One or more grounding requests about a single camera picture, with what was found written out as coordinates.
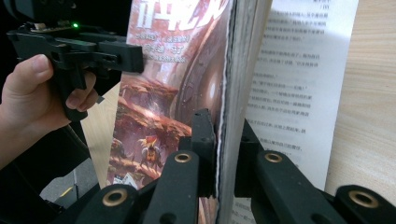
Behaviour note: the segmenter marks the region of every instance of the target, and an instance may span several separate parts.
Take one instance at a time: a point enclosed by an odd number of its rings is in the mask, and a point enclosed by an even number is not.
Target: paper sheet
[[[288,155],[324,189],[358,0],[274,0],[247,106],[266,149]],[[254,223],[234,201],[233,223]]]

